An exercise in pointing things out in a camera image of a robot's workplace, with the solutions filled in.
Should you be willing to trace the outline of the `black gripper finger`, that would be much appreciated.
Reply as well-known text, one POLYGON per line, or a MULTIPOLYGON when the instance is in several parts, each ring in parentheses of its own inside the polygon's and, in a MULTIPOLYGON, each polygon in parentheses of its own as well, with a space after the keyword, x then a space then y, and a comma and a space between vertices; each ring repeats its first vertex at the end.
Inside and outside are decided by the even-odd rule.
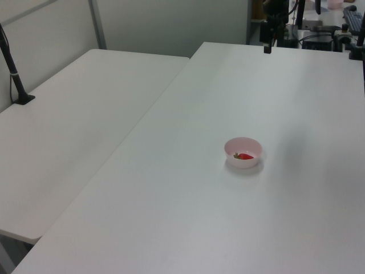
POLYGON ((285 31, 286 31, 286 26, 285 25, 279 25, 276 28, 275 38, 276 38, 276 41, 277 41, 277 46, 284 46, 285 45, 285 31))
POLYGON ((271 54, 271 28, 268 21, 261 21, 259 41, 263 44, 263 51, 265 54, 271 54))

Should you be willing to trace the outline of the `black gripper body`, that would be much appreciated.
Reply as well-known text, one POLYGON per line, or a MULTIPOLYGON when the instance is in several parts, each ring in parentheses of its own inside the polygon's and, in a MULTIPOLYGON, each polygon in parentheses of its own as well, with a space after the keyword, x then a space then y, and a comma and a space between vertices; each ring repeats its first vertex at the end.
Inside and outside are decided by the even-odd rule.
POLYGON ((287 6, 286 5, 264 5, 263 10, 268 21, 278 25, 287 24, 287 6))

